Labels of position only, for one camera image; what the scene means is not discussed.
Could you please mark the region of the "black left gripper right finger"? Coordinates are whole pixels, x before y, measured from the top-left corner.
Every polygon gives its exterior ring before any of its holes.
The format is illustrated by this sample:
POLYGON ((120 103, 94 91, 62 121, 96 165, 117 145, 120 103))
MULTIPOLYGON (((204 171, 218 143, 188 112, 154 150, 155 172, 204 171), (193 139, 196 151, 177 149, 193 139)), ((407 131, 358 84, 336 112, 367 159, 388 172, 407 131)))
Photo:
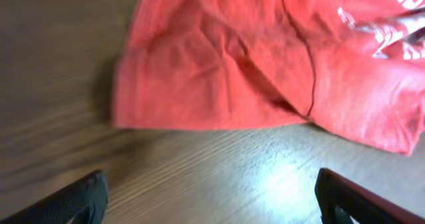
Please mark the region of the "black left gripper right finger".
POLYGON ((424 218, 327 168, 319 170, 315 196, 324 224, 424 224, 424 218))

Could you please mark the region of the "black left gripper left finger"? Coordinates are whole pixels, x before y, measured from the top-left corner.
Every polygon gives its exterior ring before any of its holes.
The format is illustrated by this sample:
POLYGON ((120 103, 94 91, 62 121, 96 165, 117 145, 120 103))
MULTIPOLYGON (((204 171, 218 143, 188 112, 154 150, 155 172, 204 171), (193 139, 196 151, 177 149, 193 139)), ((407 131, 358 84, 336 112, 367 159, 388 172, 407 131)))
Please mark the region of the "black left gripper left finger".
POLYGON ((2 219, 1 224, 101 224, 107 206, 106 175, 96 170, 2 219))

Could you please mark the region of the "orange printed t-shirt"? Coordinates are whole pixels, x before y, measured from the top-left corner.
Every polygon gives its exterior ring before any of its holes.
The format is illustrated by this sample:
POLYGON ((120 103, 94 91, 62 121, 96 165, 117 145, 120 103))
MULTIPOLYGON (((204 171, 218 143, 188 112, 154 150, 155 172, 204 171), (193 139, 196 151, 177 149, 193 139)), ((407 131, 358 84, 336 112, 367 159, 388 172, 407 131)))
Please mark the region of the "orange printed t-shirt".
POLYGON ((311 122, 409 155, 424 132, 424 0, 139 0, 118 128, 311 122))

